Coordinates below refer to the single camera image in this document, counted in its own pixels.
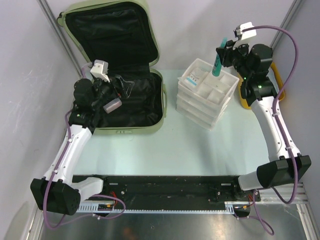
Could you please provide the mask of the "teal toothpaste tube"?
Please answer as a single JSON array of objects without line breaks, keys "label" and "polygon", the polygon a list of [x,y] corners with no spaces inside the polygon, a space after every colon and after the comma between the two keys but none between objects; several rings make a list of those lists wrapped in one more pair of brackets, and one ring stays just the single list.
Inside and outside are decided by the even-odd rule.
[{"label": "teal toothpaste tube", "polygon": [[[228,41],[228,38],[227,37],[224,37],[222,39],[222,42],[220,44],[220,48],[224,48],[226,46],[226,43]],[[221,64],[221,60],[220,60],[220,56],[219,54],[217,53],[216,54],[216,58],[215,58],[215,62],[214,62],[214,65],[213,65],[213,68],[212,68],[212,75],[214,77],[218,77],[220,75],[220,72],[221,72],[221,68],[222,68],[222,64]]]}]

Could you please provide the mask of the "white plastic drawer organizer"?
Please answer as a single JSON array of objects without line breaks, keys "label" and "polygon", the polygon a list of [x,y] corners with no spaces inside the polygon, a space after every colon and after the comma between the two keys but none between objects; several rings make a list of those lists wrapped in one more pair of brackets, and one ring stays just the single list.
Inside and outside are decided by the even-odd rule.
[{"label": "white plastic drawer organizer", "polygon": [[[206,71],[207,75],[196,90],[191,90],[184,79],[196,67]],[[209,131],[223,116],[239,83],[238,77],[224,70],[220,71],[218,77],[213,76],[212,69],[212,64],[200,58],[195,59],[178,78],[176,97],[176,110]]]}]

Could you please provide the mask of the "green hard-shell suitcase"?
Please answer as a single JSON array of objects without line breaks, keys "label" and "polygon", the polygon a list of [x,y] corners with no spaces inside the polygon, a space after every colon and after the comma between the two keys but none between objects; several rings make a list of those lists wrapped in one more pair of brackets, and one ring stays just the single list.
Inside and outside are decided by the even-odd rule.
[{"label": "green hard-shell suitcase", "polygon": [[153,69],[159,49],[144,0],[87,0],[72,4],[57,23],[87,61],[108,62],[108,77],[134,81],[131,95],[102,113],[95,132],[151,134],[163,125],[167,99],[162,75]]}]

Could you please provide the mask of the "yellow plastic basket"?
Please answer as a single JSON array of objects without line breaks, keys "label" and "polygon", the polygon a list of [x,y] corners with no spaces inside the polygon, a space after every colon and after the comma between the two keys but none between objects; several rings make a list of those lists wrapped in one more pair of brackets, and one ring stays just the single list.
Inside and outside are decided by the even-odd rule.
[{"label": "yellow plastic basket", "polygon": [[[239,77],[239,82],[237,84],[239,102],[244,109],[250,110],[251,107],[248,106],[247,101],[241,97],[241,85],[244,80],[242,79],[239,73],[237,74],[237,76]],[[280,89],[283,87],[283,81],[275,62],[271,63],[267,76],[271,80],[273,86],[275,87],[276,92],[278,93]]]}]

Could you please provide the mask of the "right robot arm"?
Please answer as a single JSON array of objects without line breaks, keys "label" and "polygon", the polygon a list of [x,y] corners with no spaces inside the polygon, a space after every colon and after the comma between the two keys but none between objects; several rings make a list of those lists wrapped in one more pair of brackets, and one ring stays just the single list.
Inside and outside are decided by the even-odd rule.
[{"label": "right robot arm", "polygon": [[273,62],[273,50],[264,44],[248,44],[216,48],[224,67],[234,67],[242,78],[240,95],[255,114],[262,130],[269,162],[256,171],[240,175],[230,188],[231,196],[242,201],[249,191],[297,184],[310,168],[309,155],[302,155],[292,140],[282,117],[276,89],[267,76]]}]

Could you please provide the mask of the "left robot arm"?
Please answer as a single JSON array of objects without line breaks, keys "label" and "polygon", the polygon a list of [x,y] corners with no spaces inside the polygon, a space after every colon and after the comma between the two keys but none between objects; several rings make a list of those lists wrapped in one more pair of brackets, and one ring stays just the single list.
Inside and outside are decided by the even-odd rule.
[{"label": "left robot arm", "polygon": [[47,172],[35,178],[30,189],[36,204],[47,212],[74,215],[81,202],[92,196],[105,200],[111,188],[98,177],[87,177],[73,182],[74,170],[80,155],[92,137],[103,113],[111,113],[121,106],[121,101],[131,95],[135,83],[120,75],[82,78],[74,84],[73,106],[65,115],[66,135]]}]

